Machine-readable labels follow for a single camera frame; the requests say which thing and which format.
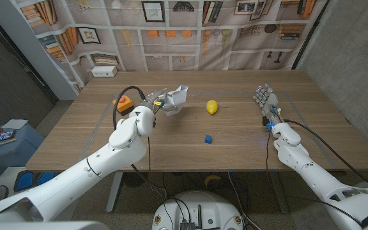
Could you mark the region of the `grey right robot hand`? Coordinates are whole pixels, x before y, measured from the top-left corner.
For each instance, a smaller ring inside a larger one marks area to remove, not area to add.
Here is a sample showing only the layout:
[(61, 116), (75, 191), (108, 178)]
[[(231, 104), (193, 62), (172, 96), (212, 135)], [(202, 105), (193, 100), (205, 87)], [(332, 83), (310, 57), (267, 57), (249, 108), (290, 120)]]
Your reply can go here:
[(280, 116), (278, 97), (267, 82), (264, 87), (259, 86), (256, 89), (256, 94), (253, 96), (253, 99), (261, 109), (263, 117), (272, 125), (284, 122)]

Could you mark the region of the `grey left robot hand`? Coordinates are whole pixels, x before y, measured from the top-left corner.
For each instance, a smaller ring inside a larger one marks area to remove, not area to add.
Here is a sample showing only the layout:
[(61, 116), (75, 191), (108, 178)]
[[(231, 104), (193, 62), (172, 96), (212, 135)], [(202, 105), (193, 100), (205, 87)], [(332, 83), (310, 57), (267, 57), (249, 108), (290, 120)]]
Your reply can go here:
[(167, 102), (167, 88), (148, 94), (142, 101), (142, 105), (151, 109), (156, 113), (159, 109), (163, 109)]

